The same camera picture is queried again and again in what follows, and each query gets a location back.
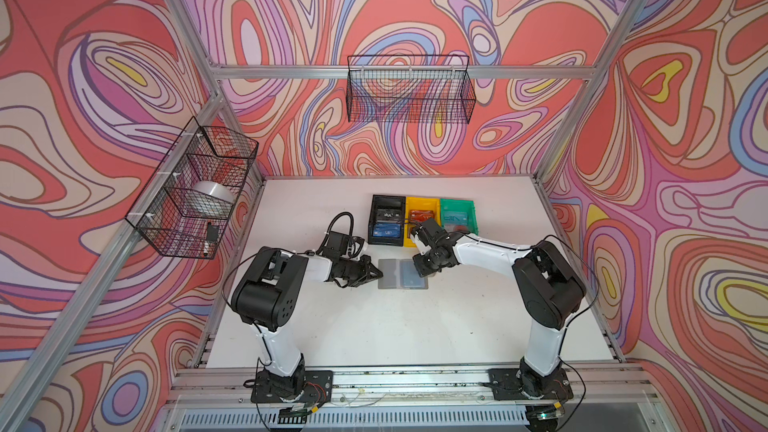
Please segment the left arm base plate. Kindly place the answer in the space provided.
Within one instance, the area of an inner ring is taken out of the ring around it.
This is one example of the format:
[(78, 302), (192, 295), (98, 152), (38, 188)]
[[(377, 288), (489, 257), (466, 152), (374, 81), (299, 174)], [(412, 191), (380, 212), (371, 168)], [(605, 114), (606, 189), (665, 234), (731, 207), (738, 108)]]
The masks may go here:
[(321, 404), (332, 398), (334, 373), (320, 369), (298, 370), (293, 376), (281, 377), (260, 370), (253, 379), (250, 401), (255, 404), (304, 403)]

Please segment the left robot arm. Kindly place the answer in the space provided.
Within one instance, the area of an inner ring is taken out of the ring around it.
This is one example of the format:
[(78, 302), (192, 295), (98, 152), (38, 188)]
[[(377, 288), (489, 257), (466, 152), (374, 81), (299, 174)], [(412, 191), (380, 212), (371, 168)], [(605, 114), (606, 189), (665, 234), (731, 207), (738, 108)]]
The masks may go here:
[(287, 326), (306, 282), (355, 288), (383, 277), (367, 254), (335, 249), (298, 253), (264, 246), (251, 257), (229, 304), (265, 346), (268, 376), (297, 388), (305, 383), (304, 357)]

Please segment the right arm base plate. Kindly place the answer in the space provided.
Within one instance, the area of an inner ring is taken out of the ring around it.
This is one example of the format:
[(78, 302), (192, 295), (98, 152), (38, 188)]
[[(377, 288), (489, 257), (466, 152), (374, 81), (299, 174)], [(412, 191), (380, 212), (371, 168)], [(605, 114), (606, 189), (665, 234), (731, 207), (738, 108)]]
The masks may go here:
[(491, 389), (496, 401), (567, 402), (574, 397), (567, 374), (561, 367), (547, 376), (539, 376), (526, 368), (493, 368), (488, 370), (488, 380), (482, 385)]

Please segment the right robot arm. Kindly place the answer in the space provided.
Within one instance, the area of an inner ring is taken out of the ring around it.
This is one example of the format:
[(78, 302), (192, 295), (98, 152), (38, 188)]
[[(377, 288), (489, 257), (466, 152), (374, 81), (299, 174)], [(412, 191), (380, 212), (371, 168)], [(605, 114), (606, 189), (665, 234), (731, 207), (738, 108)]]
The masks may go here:
[(414, 230), (411, 240), (419, 250), (413, 261), (422, 277), (469, 265), (513, 278), (532, 320), (517, 372), (520, 393), (541, 399), (553, 384), (564, 382), (556, 374), (562, 371), (567, 324), (578, 312), (586, 288), (557, 246), (546, 239), (534, 245), (497, 243), (475, 234), (443, 229), (433, 233), (424, 227)]

